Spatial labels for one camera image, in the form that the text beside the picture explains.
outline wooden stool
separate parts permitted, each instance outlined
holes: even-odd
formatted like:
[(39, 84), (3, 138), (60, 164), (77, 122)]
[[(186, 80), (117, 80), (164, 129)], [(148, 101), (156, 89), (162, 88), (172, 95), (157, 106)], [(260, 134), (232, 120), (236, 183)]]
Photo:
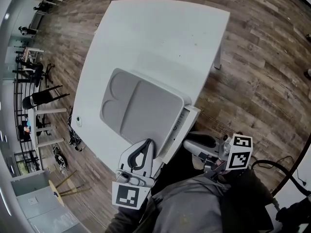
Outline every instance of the wooden stool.
[(62, 205), (62, 206), (65, 206), (64, 204), (64, 201), (62, 200), (62, 197), (65, 197), (65, 196), (70, 196), (70, 195), (74, 195), (74, 194), (77, 194), (77, 193), (82, 193), (82, 192), (86, 192), (86, 191), (89, 191), (91, 188), (89, 189), (85, 189), (85, 190), (80, 190), (80, 191), (76, 191), (76, 192), (72, 192), (74, 189), (78, 189), (80, 187), (82, 187), (83, 185), (80, 185), (78, 187), (75, 187), (73, 189), (69, 189), (67, 191), (64, 191), (64, 192), (58, 192), (57, 189), (59, 188), (60, 185), (62, 185), (66, 180), (68, 180), (72, 175), (74, 175), (74, 173), (76, 172), (77, 170), (75, 170), (72, 174), (70, 174), (67, 178), (65, 178), (63, 181), (61, 181), (61, 183), (59, 183), (58, 185), (54, 185), (53, 182), (51, 180), (49, 180), (49, 184), (50, 184), (50, 187), (52, 189), (52, 192), (54, 193), (54, 195), (56, 196), (58, 202)]

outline chair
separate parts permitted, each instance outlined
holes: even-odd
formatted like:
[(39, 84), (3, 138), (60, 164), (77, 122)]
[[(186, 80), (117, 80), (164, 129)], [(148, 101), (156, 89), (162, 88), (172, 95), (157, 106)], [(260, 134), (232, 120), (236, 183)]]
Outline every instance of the chair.
[(24, 131), (24, 127), (27, 126), (27, 121), (22, 121), (20, 125), (18, 125), (18, 135), (19, 139), (23, 140), (24, 142), (30, 141), (30, 135), (28, 132)]
[(58, 100), (58, 99), (61, 99), (63, 97), (68, 96), (69, 94), (63, 94), (63, 95), (60, 95), (56, 98), (52, 97), (50, 91), (55, 90), (55, 89), (60, 88), (60, 87), (62, 87), (62, 85), (57, 85), (57, 86), (54, 86), (52, 88), (46, 89), (44, 91), (35, 92), (32, 95), (25, 97), (22, 101), (23, 108), (26, 110), (29, 110), (29, 109), (35, 108), (41, 104), (49, 103), (49, 102), (52, 102), (52, 101), (55, 101), (55, 100)]
[(50, 83), (53, 83), (53, 81), (50, 79), (49, 72), (52, 69), (52, 67), (55, 67), (55, 65), (52, 65), (51, 63), (48, 64), (47, 69), (45, 72), (43, 72), (43, 65), (41, 63), (37, 63), (35, 72), (30, 72), (31, 76), (31, 82), (34, 82), (36, 87), (39, 87), (40, 81), (45, 79), (45, 88), (49, 88), (48, 81)]
[[(48, 123), (45, 122), (45, 115), (43, 115), (42, 122), (40, 122), (38, 116), (35, 118), (35, 125), (36, 125), (36, 127), (37, 127), (38, 129), (45, 128), (46, 125), (50, 125), (50, 124), (51, 124), (50, 122), (48, 122)], [(45, 132), (47, 135), (51, 135), (50, 133), (48, 133), (47, 130), (45, 130), (44, 132)], [(41, 135), (41, 131), (37, 132), (36, 134), (37, 134), (37, 136)]]

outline metal railing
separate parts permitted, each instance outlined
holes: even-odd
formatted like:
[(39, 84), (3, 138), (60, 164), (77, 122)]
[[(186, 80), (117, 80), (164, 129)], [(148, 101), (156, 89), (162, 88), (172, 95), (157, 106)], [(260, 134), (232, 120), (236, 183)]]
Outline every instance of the metal railing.
[(17, 139), (20, 144), (21, 153), (25, 162), (25, 167), (28, 173), (38, 171), (41, 169), (39, 158), (32, 153), (34, 147), (30, 140), (30, 137), (25, 139), (20, 137), (20, 131), (23, 128), (23, 124), (27, 122), (28, 110), (25, 110), (22, 106), (22, 101), (25, 97), (30, 96), (35, 92), (35, 84), (32, 82), (31, 76), (27, 72), (21, 69), (21, 65), (17, 65), (16, 77), (14, 79), (14, 116), (15, 116), (15, 128)]

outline gray sleeve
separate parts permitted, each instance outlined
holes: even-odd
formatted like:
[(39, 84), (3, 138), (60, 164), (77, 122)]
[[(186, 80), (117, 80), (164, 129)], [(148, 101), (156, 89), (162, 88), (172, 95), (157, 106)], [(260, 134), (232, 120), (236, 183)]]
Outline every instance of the gray sleeve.
[(147, 201), (139, 210), (119, 207), (119, 212), (111, 220), (105, 233), (131, 233), (139, 225), (139, 222), (146, 210)]

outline wooden floor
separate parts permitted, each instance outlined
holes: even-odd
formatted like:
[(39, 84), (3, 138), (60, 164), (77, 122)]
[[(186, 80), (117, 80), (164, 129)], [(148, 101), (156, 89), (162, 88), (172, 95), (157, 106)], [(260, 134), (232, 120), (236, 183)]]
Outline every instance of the wooden floor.
[[(202, 110), (197, 127), (215, 136), (237, 131), (253, 136), (258, 159), (277, 161), (288, 155), (296, 159), (311, 132), (311, 82), (303, 76), (311, 62), (311, 44), (304, 38), (310, 33), (311, 8), (299, 0), (183, 1), (231, 13), (222, 68), (212, 69), (196, 104)], [(96, 24), (109, 2), (64, 0), (44, 16), (35, 45), (45, 50), (44, 63), (55, 64), (54, 84), (70, 93), (49, 107), (73, 105)], [(86, 183), (92, 190), (64, 201), (91, 232), (103, 232), (116, 211), (111, 205), (114, 175), (87, 147), (76, 152), (67, 144), (67, 116), (50, 117), (57, 125), (53, 135), (66, 139), (60, 147), (70, 171), (78, 170), (74, 183)], [(51, 148), (42, 148), (41, 153), (44, 163), (52, 160)], [(290, 158), (282, 164), (293, 165)], [(274, 168), (257, 167), (256, 173), (270, 190), (284, 177)], [(51, 174), (55, 182), (63, 177), (58, 170)]]

